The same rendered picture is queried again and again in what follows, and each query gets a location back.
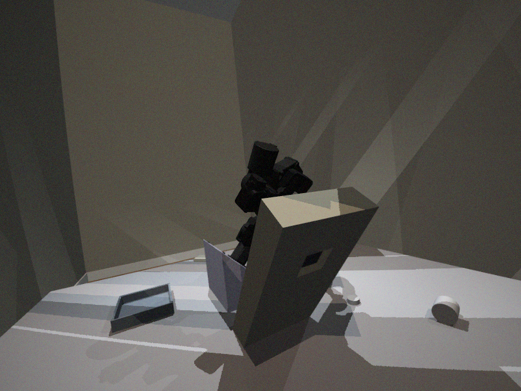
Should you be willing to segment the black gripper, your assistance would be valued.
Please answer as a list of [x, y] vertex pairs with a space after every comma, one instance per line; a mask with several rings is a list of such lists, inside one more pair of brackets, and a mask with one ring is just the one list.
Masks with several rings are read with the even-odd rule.
[[[313, 181], [310, 180], [309, 177], [305, 176], [304, 174], [302, 174], [301, 172], [298, 172], [295, 169], [289, 169], [287, 171], [287, 173], [284, 175], [284, 177], [282, 178], [282, 180], [279, 182], [279, 185], [281, 187], [283, 187], [283, 188], [285, 187], [283, 192], [280, 192], [279, 194], [277, 194], [278, 191], [273, 189], [272, 186], [270, 186], [270, 184], [267, 183], [266, 187], [272, 189], [273, 192], [275, 193], [275, 196], [273, 196], [273, 195], [268, 196], [268, 193], [267, 193], [266, 198], [292, 195], [294, 192], [297, 192], [298, 194], [306, 193], [311, 188], [312, 184], [313, 184]], [[245, 230], [245, 232], [243, 233], [243, 235], [240, 237], [243, 246], [251, 247], [253, 233], [255, 230], [255, 225], [256, 225], [256, 223], [254, 225], [250, 224], [247, 227], [247, 229]]]

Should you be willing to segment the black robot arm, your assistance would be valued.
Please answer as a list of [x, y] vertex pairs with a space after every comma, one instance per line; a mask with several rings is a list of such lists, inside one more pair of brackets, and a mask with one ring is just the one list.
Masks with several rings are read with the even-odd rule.
[[[281, 187], [279, 182], [289, 169], [295, 169], [303, 174], [303, 170], [299, 166], [299, 162], [291, 157], [285, 157], [284, 160], [275, 163], [279, 149], [276, 145], [271, 143], [254, 142], [252, 153], [250, 156], [249, 169], [247, 175], [241, 181], [241, 190], [238, 193], [235, 203], [241, 208], [244, 213], [256, 212], [260, 206], [261, 199], [275, 193], [272, 189], [266, 187], [269, 183], [273, 189], [277, 190], [279, 194], [283, 192], [285, 187]], [[239, 242], [231, 256], [231, 259], [237, 263], [245, 264], [249, 257], [250, 247], [243, 246], [240, 237], [243, 235], [247, 227], [254, 225], [258, 215], [250, 217], [248, 221], [241, 227], [236, 240]]]

